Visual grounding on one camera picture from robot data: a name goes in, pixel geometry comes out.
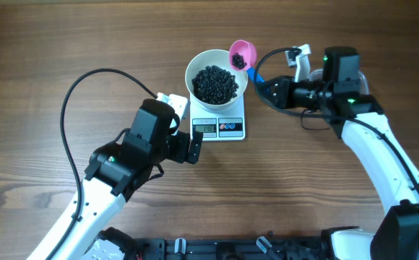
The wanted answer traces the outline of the pink scoop blue handle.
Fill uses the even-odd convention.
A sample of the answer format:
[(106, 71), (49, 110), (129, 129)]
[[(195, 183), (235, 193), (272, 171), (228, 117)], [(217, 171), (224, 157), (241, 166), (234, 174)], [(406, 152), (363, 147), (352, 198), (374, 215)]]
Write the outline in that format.
[[(236, 55), (238, 55), (239, 60), (242, 58), (243, 62), (241, 64), (234, 61)], [(229, 64), (232, 69), (245, 71), (252, 82), (264, 82), (260, 74), (254, 75), (256, 60), (256, 48), (246, 40), (235, 41), (229, 49)]]

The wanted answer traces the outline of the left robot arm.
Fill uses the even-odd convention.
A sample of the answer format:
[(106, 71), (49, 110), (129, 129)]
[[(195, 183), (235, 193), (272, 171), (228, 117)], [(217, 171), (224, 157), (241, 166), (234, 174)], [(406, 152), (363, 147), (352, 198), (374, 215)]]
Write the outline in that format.
[(197, 163), (202, 134), (178, 129), (188, 109), (189, 100), (177, 95), (144, 100), (131, 127), (92, 153), (72, 201), (30, 258), (80, 259), (131, 195), (163, 176), (153, 168), (164, 160)]

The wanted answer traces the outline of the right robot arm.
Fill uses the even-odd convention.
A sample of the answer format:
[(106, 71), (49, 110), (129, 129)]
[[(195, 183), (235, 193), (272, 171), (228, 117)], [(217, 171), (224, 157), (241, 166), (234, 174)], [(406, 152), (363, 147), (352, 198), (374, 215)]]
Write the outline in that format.
[(355, 48), (328, 47), (321, 79), (279, 76), (254, 86), (263, 103), (296, 116), (296, 108), (325, 120), (356, 155), (375, 187), (384, 219), (375, 233), (356, 227), (326, 230), (334, 259), (419, 259), (419, 170), (389, 126), (383, 108), (360, 91), (360, 56)]

